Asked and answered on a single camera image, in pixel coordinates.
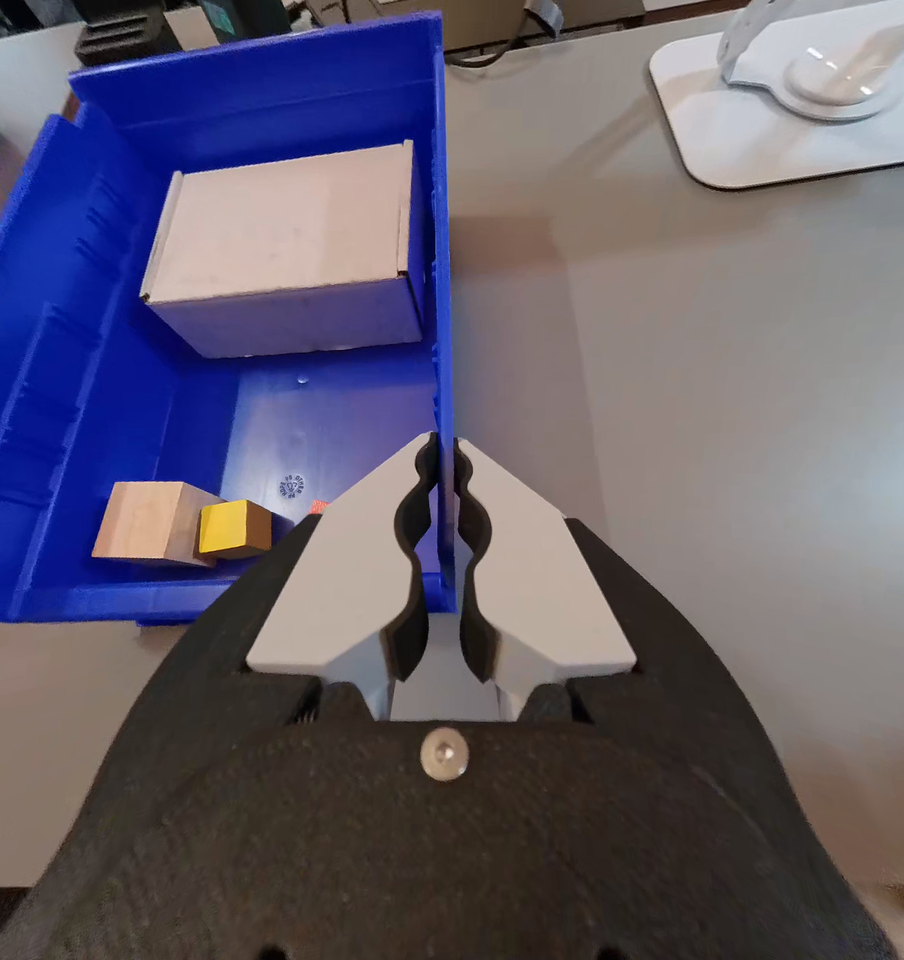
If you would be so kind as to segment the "plain wooden cube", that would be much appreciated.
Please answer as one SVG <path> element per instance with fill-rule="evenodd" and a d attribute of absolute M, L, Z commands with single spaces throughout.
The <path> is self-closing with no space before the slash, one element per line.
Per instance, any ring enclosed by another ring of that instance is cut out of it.
<path fill-rule="evenodd" d="M 154 567 L 211 569 L 198 550 L 202 510 L 222 499 L 185 482 L 117 482 L 92 556 Z"/>

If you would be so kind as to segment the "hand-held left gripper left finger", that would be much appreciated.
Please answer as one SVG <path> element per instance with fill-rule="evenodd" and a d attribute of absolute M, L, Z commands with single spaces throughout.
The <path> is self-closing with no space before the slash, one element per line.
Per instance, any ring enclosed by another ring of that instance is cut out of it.
<path fill-rule="evenodd" d="M 436 433 L 420 434 L 324 510 L 249 650 L 251 670 L 350 683 L 374 719 L 389 719 L 428 641 L 415 547 L 432 524 L 439 450 Z"/>

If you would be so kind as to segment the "white cardboard mailer box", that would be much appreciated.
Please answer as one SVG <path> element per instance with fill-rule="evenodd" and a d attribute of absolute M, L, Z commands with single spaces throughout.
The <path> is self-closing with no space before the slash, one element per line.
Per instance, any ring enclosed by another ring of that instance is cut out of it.
<path fill-rule="evenodd" d="M 425 336 L 425 214 L 410 139 L 174 173 L 142 302 L 207 359 Z"/>

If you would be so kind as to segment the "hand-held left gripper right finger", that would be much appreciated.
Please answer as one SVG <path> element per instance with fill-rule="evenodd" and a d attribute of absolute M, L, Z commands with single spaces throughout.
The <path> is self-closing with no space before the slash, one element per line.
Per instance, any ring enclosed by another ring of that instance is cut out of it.
<path fill-rule="evenodd" d="M 637 655 L 565 515 L 469 440 L 456 440 L 465 568 L 459 641 L 494 685 L 500 719 L 518 720 L 537 688 L 631 671 Z"/>

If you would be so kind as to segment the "white document stand wooden board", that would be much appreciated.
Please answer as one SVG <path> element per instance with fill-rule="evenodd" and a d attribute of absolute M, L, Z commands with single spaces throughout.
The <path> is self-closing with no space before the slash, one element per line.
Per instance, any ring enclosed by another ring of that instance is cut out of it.
<path fill-rule="evenodd" d="M 904 166 L 904 1 L 749 2 L 650 57 L 680 159 L 733 191 Z"/>

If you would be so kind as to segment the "grey desk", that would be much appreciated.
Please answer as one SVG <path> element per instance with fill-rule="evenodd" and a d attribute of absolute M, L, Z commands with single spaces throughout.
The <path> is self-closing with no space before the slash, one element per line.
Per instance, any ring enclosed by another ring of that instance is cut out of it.
<path fill-rule="evenodd" d="M 794 786 L 904 814 L 904 169 L 680 170 L 668 28 L 445 66 L 454 432 L 637 655 L 515 722 L 246 658 L 320 516 L 197 616 L 0 958 L 892 958 Z M 895 828 L 904 831 L 904 825 Z"/>

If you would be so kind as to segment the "yellow wooden cube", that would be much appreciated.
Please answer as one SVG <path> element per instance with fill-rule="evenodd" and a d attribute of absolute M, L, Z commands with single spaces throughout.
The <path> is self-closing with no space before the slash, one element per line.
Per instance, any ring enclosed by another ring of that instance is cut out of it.
<path fill-rule="evenodd" d="M 259 504 L 242 499 L 202 508 L 197 558 L 204 563 L 250 559 L 272 546 L 273 514 Z"/>

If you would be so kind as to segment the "blue plastic bin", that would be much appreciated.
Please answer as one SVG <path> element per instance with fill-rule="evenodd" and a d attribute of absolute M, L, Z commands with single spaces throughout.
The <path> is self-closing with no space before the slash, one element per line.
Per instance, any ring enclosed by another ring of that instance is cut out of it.
<path fill-rule="evenodd" d="M 283 517 L 332 501 L 434 431 L 418 546 L 428 610 L 455 606 L 450 231 L 440 13 L 80 71 L 0 219 L 0 621 L 194 620 L 252 563 L 95 558 L 117 482 L 185 482 Z M 413 145 L 419 339 L 205 358 L 142 300 L 172 177 Z"/>

